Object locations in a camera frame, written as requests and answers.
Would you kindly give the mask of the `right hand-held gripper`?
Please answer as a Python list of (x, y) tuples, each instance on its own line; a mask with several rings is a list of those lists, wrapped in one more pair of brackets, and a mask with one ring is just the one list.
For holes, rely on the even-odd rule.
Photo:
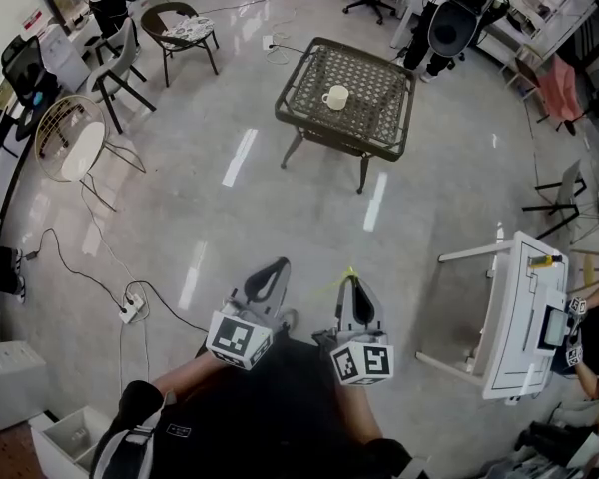
[(311, 335), (342, 386), (369, 386), (394, 375), (394, 349), (388, 342), (379, 302), (361, 278), (339, 285), (334, 326)]

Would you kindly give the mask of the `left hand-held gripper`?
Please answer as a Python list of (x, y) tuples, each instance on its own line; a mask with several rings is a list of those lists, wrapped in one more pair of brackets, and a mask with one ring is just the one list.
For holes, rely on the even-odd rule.
[(233, 291), (221, 310), (213, 313), (206, 339), (207, 351), (217, 360), (252, 370), (275, 343), (297, 322), (295, 309), (284, 309), (291, 263), (286, 257), (251, 274), (244, 294)]

